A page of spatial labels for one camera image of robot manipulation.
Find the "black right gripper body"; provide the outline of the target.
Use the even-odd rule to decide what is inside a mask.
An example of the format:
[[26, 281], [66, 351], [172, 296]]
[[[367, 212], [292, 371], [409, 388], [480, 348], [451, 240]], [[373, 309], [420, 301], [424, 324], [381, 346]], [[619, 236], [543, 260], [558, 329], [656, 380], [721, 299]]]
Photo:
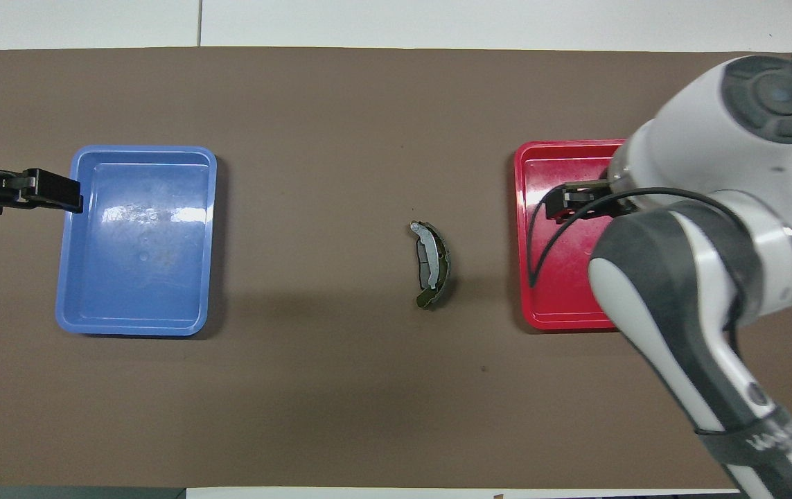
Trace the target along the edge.
[[598, 211], [629, 211], [628, 202], [618, 199], [617, 192], [612, 189], [611, 183], [605, 179], [579, 180], [566, 182], [562, 187], [570, 187], [579, 191], [577, 199], [577, 209], [587, 207], [593, 202], [601, 201], [609, 197], [607, 202], [602, 203], [601, 207], [593, 208]]

